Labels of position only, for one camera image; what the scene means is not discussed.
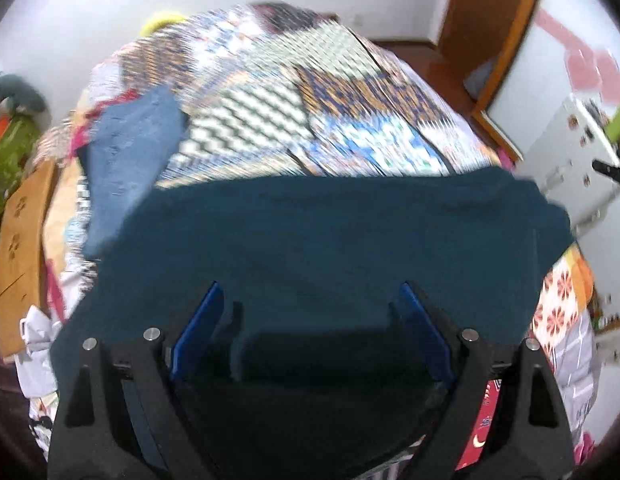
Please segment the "wooden floor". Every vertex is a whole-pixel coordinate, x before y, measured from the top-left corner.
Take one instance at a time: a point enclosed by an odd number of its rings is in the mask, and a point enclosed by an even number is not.
[[[432,86],[443,99],[468,121],[479,139],[493,149],[498,148],[488,133],[471,117],[474,100],[463,88],[461,77],[456,74],[450,63],[430,46],[419,44],[401,44],[395,42],[376,42],[379,46],[391,50],[409,64],[412,69]]]

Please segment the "blue cloth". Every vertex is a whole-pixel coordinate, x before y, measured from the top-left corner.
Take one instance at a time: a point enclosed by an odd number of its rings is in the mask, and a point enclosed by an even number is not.
[[[86,168],[92,206],[84,247],[88,260],[102,256],[150,192],[185,137],[186,124],[168,86],[112,105],[94,123]]]

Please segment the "patchwork bedspread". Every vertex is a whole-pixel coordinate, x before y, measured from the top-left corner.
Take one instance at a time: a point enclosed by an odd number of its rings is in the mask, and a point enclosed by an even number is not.
[[[498,164],[407,64],[337,22],[283,3],[197,14],[125,45],[93,69],[77,108],[40,139],[35,163],[56,158],[69,168],[104,107],[158,84],[170,86],[189,128],[157,187],[269,174],[446,176]],[[53,200],[52,208],[70,212],[64,227],[46,230],[43,245],[57,255],[49,267],[58,282],[75,282],[80,298],[97,276],[97,262],[82,256],[89,190],[80,174],[61,183],[75,204]],[[548,276],[531,328],[552,356],[584,310],[592,278],[576,247]],[[76,303],[60,306],[65,317]],[[53,420],[57,401],[32,400],[43,443],[49,424],[40,421]]]

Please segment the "brown door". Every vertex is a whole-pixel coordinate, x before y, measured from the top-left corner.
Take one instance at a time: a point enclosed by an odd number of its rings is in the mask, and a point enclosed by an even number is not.
[[[439,50],[465,78],[501,51],[521,0],[450,0]]]

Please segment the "silver screw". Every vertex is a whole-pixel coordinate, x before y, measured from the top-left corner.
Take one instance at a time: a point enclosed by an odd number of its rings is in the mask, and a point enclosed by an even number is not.
[[[158,339],[161,335],[161,330],[156,327],[148,328],[145,332],[143,332],[143,339],[146,341],[154,341]]]
[[[84,350],[91,350],[96,346],[96,339],[94,339],[93,337],[88,337],[87,339],[85,339],[85,341],[83,342],[83,349]]]
[[[530,348],[531,350],[538,350],[539,348],[541,348],[539,341],[537,341],[533,337],[526,338],[526,346]]]
[[[461,332],[461,337],[466,341],[477,341],[479,333],[474,328],[465,328]]]

